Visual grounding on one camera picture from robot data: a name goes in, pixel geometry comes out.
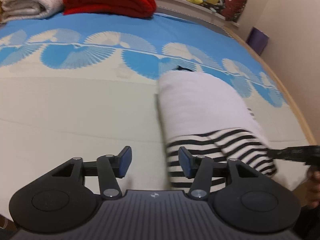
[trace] wooden bed frame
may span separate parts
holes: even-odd
[[[274,71],[268,66],[267,63],[264,62],[264,60],[244,40],[242,40],[230,28],[228,28],[227,26],[224,26],[223,28],[226,30],[226,32],[228,32],[230,34],[230,36],[232,36],[235,40],[237,40],[241,46],[245,47],[245,49],[249,52],[249,54],[262,65],[263,69],[268,73],[268,75],[276,83],[279,91],[283,94],[285,100],[287,101],[288,105],[290,106],[291,110],[293,111],[294,115],[296,116],[296,118],[300,124],[300,127],[301,127],[306,139],[310,143],[310,145],[316,145],[317,144],[316,139],[315,139],[313,133],[311,132],[310,127],[309,127],[306,119],[304,118],[302,112],[298,108],[298,106],[295,103],[295,101],[293,100],[292,96],[289,94],[289,92],[287,91],[285,86],[282,84],[280,79],[276,76]]]
[[[285,100],[295,114],[300,127],[308,140],[310,145],[316,145],[316,140],[312,134],[310,127],[308,126],[302,112],[298,108],[297,104],[290,96],[289,92],[282,84],[280,79],[276,76],[273,70],[263,61],[263,59],[237,34],[235,34],[232,29],[237,29],[239,26],[234,22],[225,21],[225,18],[217,13],[202,8],[201,6],[194,5],[187,2],[186,0],[155,0],[157,4],[157,12],[169,14],[178,18],[183,18],[185,20],[190,20],[196,22],[200,25],[205,26],[215,32],[220,32],[223,28],[230,37],[238,41],[238,43],[245,47],[249,54],[258,61],[272,80],[276,83],[279,91],[282,92]]]

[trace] hand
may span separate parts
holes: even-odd
[[[320,171],[316,166],[311,166],[307,171],[307,177],[307,205],[309,208],[316,208],[320,203]]]

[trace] metal screw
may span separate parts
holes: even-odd
[[[205,197],[207,193],[202,189],[195,189],[191,192],[191,195],[197,198],[202,198],[202,197]]]
[[[108,188],[103,192],[103,194],[107,197],[116,197],[119,195],[119,191],[115,188]]]

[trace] blue bedspread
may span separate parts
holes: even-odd
[[[30,68],[38,57],[55,71],[76,70],[94,67],[117,53],[117,62],[106,65],[125,64],[152,80],[180,65],[221,78],[243,98],[257,91],[273,107],[284,103],[274,82],[237,41],[168,15],[145,20],[58,14],[47,20],[9,22],[0,30],[0,69],[33,55]]]

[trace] circular pad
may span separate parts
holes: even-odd
[[[95,195],[85,186],[69,178],[50,176],[17,191],[9,210],[14,222],[28,231],[59,233],[88,221],[96,206]]]
[[[278,200],[268,192],[250,191],[242,195],[241,203],[252,211],[266,212],[273,210],[278,205]]]
[[[299,200],[263,175],[232,181],[216,193],[213,208],[231,227],[259,234],[288,229],[300,214]]]
[[[42,211],[59,210],[64,208],[68,202],[68,194],[59,190],[45,190],[32,198],[33,206]]]

